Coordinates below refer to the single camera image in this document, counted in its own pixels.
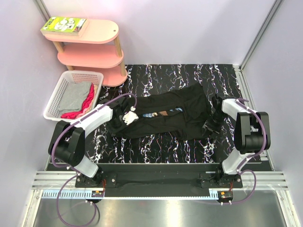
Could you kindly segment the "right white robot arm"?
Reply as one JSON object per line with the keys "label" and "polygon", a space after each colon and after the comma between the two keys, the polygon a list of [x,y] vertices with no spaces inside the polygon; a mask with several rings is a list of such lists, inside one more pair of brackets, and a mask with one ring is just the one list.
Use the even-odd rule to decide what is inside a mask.
{"label": "right white robot arm", "polygon": [[215,95],[212,104],[215,112],[202,127],[204,137],[218,134],[226,118],[235,120],[233,143],[235,148],[209,178],[200,177],[202,183],[228,187],[240,181],[242,168],[254,157],[269,149],[271,144],[269,115],[247,107],[243,98]]}

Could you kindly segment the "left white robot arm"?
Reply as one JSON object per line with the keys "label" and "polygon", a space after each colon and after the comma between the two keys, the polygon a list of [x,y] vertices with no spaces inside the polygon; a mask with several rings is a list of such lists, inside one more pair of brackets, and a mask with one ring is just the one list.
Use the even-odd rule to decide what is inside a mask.
{"label": "left white robot arm", "polygon": [[75,121],[59,121],[48,149],[53,165],[58,159],[77,172],[79,185],[100,187],[105,182],[103,170],[85,155],[86,137],[103,124],[112,135],[126,128],[124,115],[128,109],[126,98],[121,97],[113,102],[104,100]]}

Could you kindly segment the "black printed t shirt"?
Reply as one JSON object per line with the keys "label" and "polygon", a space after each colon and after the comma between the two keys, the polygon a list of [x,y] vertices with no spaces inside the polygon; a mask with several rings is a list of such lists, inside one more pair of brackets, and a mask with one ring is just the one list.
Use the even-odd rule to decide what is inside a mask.
{"label": "black printed t shirt", "polygon": [[135,107],[139,119],[127,126],[123,138],[136,139],[171,133],[179,140],[201,140],[202,127],[211,115],[211,105],[199,83],[159,95],[126,99],[127,110]]}

